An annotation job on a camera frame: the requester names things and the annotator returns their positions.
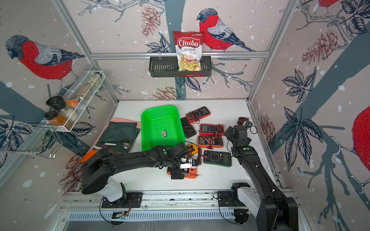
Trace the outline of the yellow multimeter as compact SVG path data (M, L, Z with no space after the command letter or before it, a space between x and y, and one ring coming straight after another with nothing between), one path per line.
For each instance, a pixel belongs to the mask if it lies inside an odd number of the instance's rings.
M198 147L195 144L188 145L188 150L191 156L197 155L199 152Z

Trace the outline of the orange multimeter leads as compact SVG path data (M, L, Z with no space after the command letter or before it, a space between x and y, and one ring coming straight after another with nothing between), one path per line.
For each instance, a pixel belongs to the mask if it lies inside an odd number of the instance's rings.
M195 179L198 176L196 168L172 169L167 167L167 174L170 175L172 180Z

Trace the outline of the red multimeter with leads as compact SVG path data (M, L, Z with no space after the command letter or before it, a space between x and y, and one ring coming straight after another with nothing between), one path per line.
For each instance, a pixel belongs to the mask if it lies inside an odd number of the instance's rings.
M200 124L199 134L201 136L222 137L225 134L225 128L221 124Z

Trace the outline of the dark green multimeter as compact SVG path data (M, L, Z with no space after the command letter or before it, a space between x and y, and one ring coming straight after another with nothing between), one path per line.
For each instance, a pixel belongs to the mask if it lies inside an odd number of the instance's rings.
M231 154L229 152L205 150L203 153L203 162L205 164L218 165L223 167L232 166Z

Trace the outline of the green plastic basket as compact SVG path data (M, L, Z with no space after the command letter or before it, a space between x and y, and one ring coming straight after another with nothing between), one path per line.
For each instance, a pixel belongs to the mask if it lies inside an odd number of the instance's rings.
M181 119L177 107L165 105L145 110L141 114L142 150L148 151L155 146L176 146L185 142Z

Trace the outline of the orange black multimeter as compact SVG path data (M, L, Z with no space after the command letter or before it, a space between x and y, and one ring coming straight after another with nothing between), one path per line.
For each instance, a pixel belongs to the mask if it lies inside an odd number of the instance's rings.
M200 148L214 149L224 146L222 137L198 136L198 146Z

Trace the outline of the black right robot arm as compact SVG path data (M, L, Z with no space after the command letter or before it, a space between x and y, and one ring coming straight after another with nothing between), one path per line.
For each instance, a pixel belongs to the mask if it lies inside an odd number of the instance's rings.
M287 197L268 175L262 166L255 148L250 146L247 127L235 125L225 131L232 142L232 153L247 171L259 196L257 210L253 212L259 231L297 231L298 205L292 197Z

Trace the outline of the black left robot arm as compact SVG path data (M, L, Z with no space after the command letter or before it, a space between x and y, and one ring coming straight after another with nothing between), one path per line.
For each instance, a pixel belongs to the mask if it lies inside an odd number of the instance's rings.
M89 152L82 159L82 194L98 193L110 202L126 197L122 182L112 179L115 174L144 167L180 169L190 163L191 149L184 143L175 147L158 145L135 153L118 153L108 148Z

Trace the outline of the red multimeter far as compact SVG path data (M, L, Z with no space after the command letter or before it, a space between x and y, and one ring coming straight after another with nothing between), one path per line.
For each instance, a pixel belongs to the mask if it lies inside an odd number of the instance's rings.
M201 119L208 117L210 115L210 111L207 107L203 106L195 111L191 111L186 114L186 119L189 123L199 123Z

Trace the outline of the metal spoon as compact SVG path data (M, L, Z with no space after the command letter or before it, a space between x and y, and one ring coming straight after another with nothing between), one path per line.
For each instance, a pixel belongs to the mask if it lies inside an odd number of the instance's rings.
M130 149L131 148L131 144L130 144L130 141L128 139L123 139L123 140L121 140L119 142L116 142L116 143L105 142L104 145L106 145L106 146L121 145L123 149Z

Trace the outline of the orange bowl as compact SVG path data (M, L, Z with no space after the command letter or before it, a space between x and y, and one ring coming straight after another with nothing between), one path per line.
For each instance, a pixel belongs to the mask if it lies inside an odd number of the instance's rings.
M98 150L92 150L92 151L89 151L83 158L82 158L82 161L81 163L84 163L86 161L88 161L89 159L91 159L96 153L98 152Z

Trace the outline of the amber spice jar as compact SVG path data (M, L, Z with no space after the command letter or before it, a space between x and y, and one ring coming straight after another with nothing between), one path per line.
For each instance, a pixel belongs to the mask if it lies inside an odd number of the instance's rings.
M65 126L67 128L72 127L73 123L68 120L63 114L57 111L51 110L45 114L45 118L55 126Z

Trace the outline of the black lid spice jar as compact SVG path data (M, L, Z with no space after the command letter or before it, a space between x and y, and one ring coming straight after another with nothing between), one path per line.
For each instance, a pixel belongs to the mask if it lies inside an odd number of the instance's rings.
M53 96L46 101L46 105L54 110L62 111L67 107L67 104L62 96Z

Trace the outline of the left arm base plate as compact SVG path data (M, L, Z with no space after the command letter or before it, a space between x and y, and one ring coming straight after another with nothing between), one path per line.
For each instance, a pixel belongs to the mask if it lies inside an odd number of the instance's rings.
M101 207L107 209L139 208L141 206L142 197L142 192L126 193L126 197L123 197L115 202L110 202L104 197Z

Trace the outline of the black wall basket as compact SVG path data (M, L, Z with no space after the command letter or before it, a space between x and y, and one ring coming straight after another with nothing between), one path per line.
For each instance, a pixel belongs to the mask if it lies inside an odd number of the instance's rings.
M152 56L149 61L149 73L153 78L210 77L212 73L211 57L203 56L200 67L201 71L179 71L175 56L162 58Z

